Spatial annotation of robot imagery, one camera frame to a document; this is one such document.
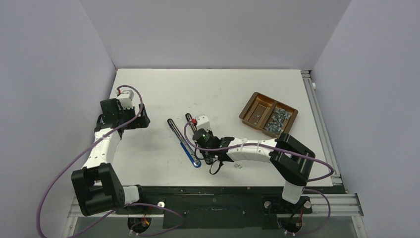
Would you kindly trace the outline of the black stapler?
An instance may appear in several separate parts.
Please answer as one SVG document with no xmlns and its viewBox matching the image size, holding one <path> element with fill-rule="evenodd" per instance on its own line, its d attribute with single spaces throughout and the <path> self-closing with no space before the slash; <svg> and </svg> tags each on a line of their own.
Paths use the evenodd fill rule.
<svg viewBox="0 0 420 238">
<path fill-rule="evenodd" d="M 192 117 L 192 115 L 190 113 L 186 113 L 185 118 L 186 118 L 187 122 L 194 120 L 194 118 Z M 194 123 L 190 124 L 190 128 L 191 128 L 193 134 L 197 131 L 197 127 Z M 213 163 L 213 158 L 210 157 L 208 152 L 200 151 L 200 154 L 201 154 L 202 157 L 198 158 L 198 159 L 204 160 L 207 165 L 211 165 Z"/>
</svg>

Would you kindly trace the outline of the blue stapler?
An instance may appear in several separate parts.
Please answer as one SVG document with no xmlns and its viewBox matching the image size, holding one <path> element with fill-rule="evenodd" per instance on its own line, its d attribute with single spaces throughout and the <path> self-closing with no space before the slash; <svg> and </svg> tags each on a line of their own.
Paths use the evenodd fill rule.
<svg viewBox="0 0 420 238">
<path fill-rule="evenodd" d="M 168 123 L 170 129 L 174 132 L 174 134 L 176 135 L 176 137 L 180 141 L 180 145 L 181 145 L 182 149 L 186 153 L 188 159 L 190 160 L 190 162 L 192 163 L 194 168 L 199 168 L 202 165 L 201 161 L 195 156 L 194 151 L 191 149 L 191 147 L 187 143 L 186 139 L 184 138 L 181 131 L 176 126 L 173 119 L 168 119 L 167 123 Z"/>
</svg>

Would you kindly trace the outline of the brown plastic tray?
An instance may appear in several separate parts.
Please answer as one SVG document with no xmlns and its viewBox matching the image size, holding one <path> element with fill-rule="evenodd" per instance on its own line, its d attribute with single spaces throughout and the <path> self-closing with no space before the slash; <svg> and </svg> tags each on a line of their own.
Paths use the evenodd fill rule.
<svg viewBox="0 0 420 238">
<path fill-rule="evenodd" d="M 289 119 L 284 132 L 281 134 L 289 133 L 299 111 L 289 105 L 286 105 L 259 92 L 254 92 L 250 97 L 245 107 L 239 114 L 239 119 L 242 120 L 243 124 L 255 130 L 261 131 L 267 136 L 278 138 L 281 134 L 274 135 L 264 130 L 264 126 L 275 108 L 283 108 L 286 111 L 292 113 L 292 116 Z"/>
</svg>

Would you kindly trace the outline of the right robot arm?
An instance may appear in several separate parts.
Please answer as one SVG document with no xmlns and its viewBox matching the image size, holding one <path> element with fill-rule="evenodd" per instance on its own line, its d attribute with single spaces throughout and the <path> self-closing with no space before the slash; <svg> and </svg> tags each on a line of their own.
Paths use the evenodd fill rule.
<svg viewBox="0 0 420 238">
<path fill-rule="evenodd" d="M 315 153 L 290 134 L 283 133 L 277 139 L 246 140 L 235 137 L 218 138 L 205 129 L 197 130 L 194 143 L 205 149 L 220 162 L 254 161 L 271 163 L 285 179 L 280 206 L 293 212 L 300 205 L 301 195 L 307 186 L 313 161 L 272 149 L 280 148 L 300 155 L 315 157 Z"/>
</svg>

